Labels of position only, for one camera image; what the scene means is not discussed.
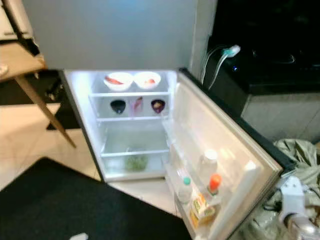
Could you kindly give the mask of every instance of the cable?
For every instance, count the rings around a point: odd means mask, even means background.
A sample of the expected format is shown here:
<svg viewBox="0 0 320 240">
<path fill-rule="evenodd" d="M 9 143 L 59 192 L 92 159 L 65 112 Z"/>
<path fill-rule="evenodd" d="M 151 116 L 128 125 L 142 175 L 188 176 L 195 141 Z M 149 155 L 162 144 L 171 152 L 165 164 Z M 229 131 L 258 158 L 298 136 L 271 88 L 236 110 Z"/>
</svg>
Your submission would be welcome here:
<svg viewBox="0 0 320 240">
<path fill-rule="evenodd" d="M 203 65 L 203 68 L 201 71 L 201 76 L 200 76 L 201 85 L 204 84 L 205 75 L 206 75 L 206 71 L 207 71 L 207 65 L 208 65 L 208 62 L 209 62 L 211 55 L 214 54 L 217 50 L 220 50 L 225 47 L 226 47 L 226 45 L 218 45 L 218 46 L 216 46 L 216 48 L 214 48 L 210 52 L 208 52 L 207 57 L 205 59 L 205 64 Z"/>
<path fill-rule="evenodd" d="M 220 67 L 221 67 L 222 63 L 224 62 L 224 60 L 226 60 L 226 58 L 228 57 L 228 55 L 229 55 L 229 54 L 224 53 L 224 54 L 221 56 L 221 58 L 220 58 L 220 60 L 219 60 L 219 62 L 218 62 L 218 64 L 217 64 L 217 66 L 216 66 L 216 69 L 215 69 L 215 72 L 214 72 L 214 75 L 213 75 L 213 80 L 212 80 L 211 85 L 210 85 L 209 88 L 208 88 L 208 91 L 209 91 L 209 90 L 211 89 L 211 87 L 214 85 L 214 83 L 215 83 L 215 81 L 216 81 L 216 79 L 217 79 L 217 76 L 218 76 Z"/>
</svg>

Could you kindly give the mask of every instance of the refrigerator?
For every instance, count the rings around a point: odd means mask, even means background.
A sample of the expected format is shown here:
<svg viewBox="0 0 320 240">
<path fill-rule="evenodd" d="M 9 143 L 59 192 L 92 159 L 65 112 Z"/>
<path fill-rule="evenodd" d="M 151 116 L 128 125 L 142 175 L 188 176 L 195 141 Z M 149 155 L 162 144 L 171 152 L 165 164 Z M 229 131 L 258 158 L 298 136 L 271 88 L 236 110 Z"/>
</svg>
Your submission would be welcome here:
<svg viewBox="0 0 320 240">
<path fill-rule="evenodd" d="M 237 231 L 294 166 L 195 77 L 216 1 L 23 3 L 48 68 L 59 70 L 102 181 L 165 178 L 192 239 L 240 239 Z M 106 83 L 114 73 L 146 71 L 159 76 L 152 89 L 133 81 L 114 90 Z M 217 155 L 218 195 L 199 175 L 207 150 Z M 216 204 L 208 224 L 195 227 L 192 201 L 180 203 L 184 177 L 191 179 L 192 199 Z"/>
</svg>

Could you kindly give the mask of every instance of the open fridge door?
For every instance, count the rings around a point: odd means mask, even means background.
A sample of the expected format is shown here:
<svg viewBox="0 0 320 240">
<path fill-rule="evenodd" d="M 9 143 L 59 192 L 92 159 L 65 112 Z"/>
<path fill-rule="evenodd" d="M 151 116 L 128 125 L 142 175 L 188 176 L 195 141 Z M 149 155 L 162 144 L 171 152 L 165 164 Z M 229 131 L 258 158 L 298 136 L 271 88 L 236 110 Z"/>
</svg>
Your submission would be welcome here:
<svg viewBox="0 0 320 240">
<path fill-rule="evenodd" d="M 164 164 L 166 180 L 193 239 L 227 239 L 283 169 L 185 74 L 178 74 L 173 94 L 174 104 L 162 122 L 170 145 L 170 157 Z M 218 195 L 209 193 L 208 182 L 198 172 L 206 150 L 214 150 L 218 156 L 216 172 L 222 176 Z M 183 177 L 191 179 L 192 197 L 188 204 L 181 204 L 178 199 Z M 192 204 L 199 196 L 216 212 L 212 221 L 197 226 Z"/>
</svg>

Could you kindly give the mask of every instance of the bottle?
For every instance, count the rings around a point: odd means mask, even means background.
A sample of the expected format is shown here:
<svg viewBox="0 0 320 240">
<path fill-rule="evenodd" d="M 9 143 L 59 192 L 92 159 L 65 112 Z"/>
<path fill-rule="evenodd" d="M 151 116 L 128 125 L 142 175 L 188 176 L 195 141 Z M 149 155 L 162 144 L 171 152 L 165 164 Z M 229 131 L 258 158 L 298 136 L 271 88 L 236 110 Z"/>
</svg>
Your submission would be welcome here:
<svg viewBox="0 0 320 240">
<path fill-rule="evenodd" d="M 183 178 L 183 184 L 181 185 L 178 191 L 178 199 L 182 204 L 187 204 L 190 202 L 192 195 L 192 186 L 190 183 L 190 177 L 186 176 Z"/>
<path fill-rule="evenodd" d="M 218 194 L 218 187 L 220 186 L 222 181 L 222 177 L 215 173 L 212 174 L 210 177 L 210 182 L 207 186 L 208 191 L 211 193 L 211 195 L 217 195 Z"/>
<path fill-rule="evenodd" d="M 215 150 L 207 149 L 199 159 L 196 171 L 204 185 L 210 181 L 211 175 L 217 171 L 217 158 L 218 154 Z"/>
</svg>

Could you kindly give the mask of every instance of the white bowl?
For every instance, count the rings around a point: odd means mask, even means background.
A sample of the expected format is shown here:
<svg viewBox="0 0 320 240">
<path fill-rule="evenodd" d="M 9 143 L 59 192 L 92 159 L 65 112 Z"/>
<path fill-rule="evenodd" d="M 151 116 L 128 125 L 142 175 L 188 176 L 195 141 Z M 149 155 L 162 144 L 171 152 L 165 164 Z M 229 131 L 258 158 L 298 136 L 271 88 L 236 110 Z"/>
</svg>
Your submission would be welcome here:
<svg viewBox="0 0 320 240">
<path fill-rule="evenodd" d="M 133 76 L 127 72 L 113 72 L 104 76 L 103 82 L 113 91 L 122 92 L 130 88 Z"/>
<path fill-rule="evenodd" d="M 134 82 L 141 89 L 154 89 L 161 81 L 161 76 L 153 71 L 142 71 L 134 75 Z"/>
</svg>

